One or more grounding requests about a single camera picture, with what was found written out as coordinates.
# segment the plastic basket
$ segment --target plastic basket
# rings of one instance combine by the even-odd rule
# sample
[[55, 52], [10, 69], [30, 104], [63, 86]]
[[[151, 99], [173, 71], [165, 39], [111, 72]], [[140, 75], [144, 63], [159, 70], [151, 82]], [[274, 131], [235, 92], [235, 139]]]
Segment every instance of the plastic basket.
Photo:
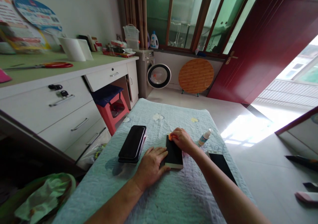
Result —
[[139, 30], [132, 24], [124, 26], [125, 38], [132, 40], [139, 40]]
[[134, 39], [126, 39], [127, 43], [127, 48], [132, 48], [132, 49], [139, 49], [139, 40], [134, 40]]

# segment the red plastic stool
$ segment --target red plastic stool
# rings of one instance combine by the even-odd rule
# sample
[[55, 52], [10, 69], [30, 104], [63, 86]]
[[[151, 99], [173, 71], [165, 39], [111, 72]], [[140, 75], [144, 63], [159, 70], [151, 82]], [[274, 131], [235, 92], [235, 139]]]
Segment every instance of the red plastic stool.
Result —
[[[107, 85], [99, 89], [98, 91], [91, 93], [94, 99], [94, 102], [98, 108], [98, 111], [100, 115], [102, 116], [103, 120], [105, 121], [111, 136], [113, 136], [114, 133], [116, 132], [115, 124], [126, 113], [129, 113], [128, 106], [125, 102], [122, 90], [123, 89], [118, 86]], [[111, 112], [111, 105], [113, 104], [124, 108], [123, 111], [115, 118], [113, 118], [113, 115]]]
[[122, 104], [121, 103], [117, 103], [116, 102], [116, 105], [119, 105], [119, 106], [122, 106], [124, 107], [124, 110], [118, 115], [116, 116], [115, 118], [113, 118], [113, 115], [112, 115], [112, 112], [110, 110], [110, 104], [107, 103], [107, 105], [105, 107], [102, 107], [100, 105], [96, 105], [98, 110], [99, 110], [99, 113], [100, 115], [102, 116], [103, 120], [105, 121], [106, 125], [107, 125], [107, 128], [110, 132], [110, 135], [113, 136], [114, 133], [116, 132], [116, 128], [115, 128], [115, 124], [126, 114], [126, 113], [129, 113], [129, 110], [128, 110], [128, 106], [125, 102], [125, 99], [123, 99], [123, 93], [120, 92], [118, 93], [111, 101], [110, 103], [111, 104], [114, 104], [115, 101], [118, 101], [119, 100], [119, 95], [120, 95], [120, 100], [122, 101]]

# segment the glass window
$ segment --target glass window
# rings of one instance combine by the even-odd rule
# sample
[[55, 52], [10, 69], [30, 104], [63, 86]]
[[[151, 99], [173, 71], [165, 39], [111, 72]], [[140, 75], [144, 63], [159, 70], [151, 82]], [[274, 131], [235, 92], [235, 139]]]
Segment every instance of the glass window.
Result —
[[228, 43], [226, 44], [226, 47], [223, 51], [223, 54], [229, 54], [229, 52], [232, 48], [232, 45], [233, 45], [236, 37], [238, 36], [239, 31], [241, 30], [241, 28], [242, 28], [242, 26], [243, 26], [243, 24], [248, 16], [249, 12], [251, 11], [255, 1], [256, 0], [247, 0], [246, 5], [245, 5], [245, 7], [244, 7], [239, 19], [238, 19], [238, 22], [236, 23], [235, 28], [230, 36], [230, 39], [229, 39]]
[[190, 48], [201, 3], [202, 0], [172, 1], [168, 46]]
[[220, 53], [244, 0], [224, 0], [206, 51]]
[[313, 66], [308, 72], [300, 77], [299, 81], [318, 84], [318, 64]]
[[278, 80], [318, 83], [318, 36], [276, 77]]
[[159, 44], [166, 43], [170, 0], [147, 0], [147, 30], [156, 31]]
[[204, 49], [204, 46], [208, 38], [209, 32], [211, 30], [213, 19], [215, 17], [216, 11], [218, 10], [220, 1], [221, 0], [211, 0], [209, 10], [205, 18], [203, 30], [200, 36], [199, 44], [197, 47], [200, 51], [203, 51]]

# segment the white desk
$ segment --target white desk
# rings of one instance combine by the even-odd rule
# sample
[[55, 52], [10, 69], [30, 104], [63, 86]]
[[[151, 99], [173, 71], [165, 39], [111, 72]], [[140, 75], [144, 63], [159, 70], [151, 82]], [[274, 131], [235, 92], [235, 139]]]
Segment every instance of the white desk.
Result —
[[[35, 139], [43, 139], [73, 160], [106, 127], [89, 89], [96, 91], [114, 82], [124, 88], [129, 109], [138, 100], [135, 63], [138, 57], [92, 55], [93, 61], [71, 62], [74, 65], [71, 68], [7, 71], [13, 80], [0, 84], [0, 109]], [[0, 55], [0, 61], [4, 69], [21, 63], [25, 65], [19, 67], [68, 60], [63, 53], [48, 53]], [[51, 84], [63, 88], [51, 90], [48, 88]], [[62, 90], [69, 95], [62, 97]]]

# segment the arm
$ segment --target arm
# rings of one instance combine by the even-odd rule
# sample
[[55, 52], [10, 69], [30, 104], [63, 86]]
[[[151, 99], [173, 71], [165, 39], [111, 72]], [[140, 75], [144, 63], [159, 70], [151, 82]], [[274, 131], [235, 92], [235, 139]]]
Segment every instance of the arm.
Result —
[[270, 223], [251, 200], [193, 142], [189, 134], [176, 128], [176, 145], [198, 164], [227, 223]]
[[136, 174], [85, 223], [124, 223], [144, 191], [170, 170], [168, 166], [159, 169], [161, 161], [168, 155], [166, 149], [148, 149]]

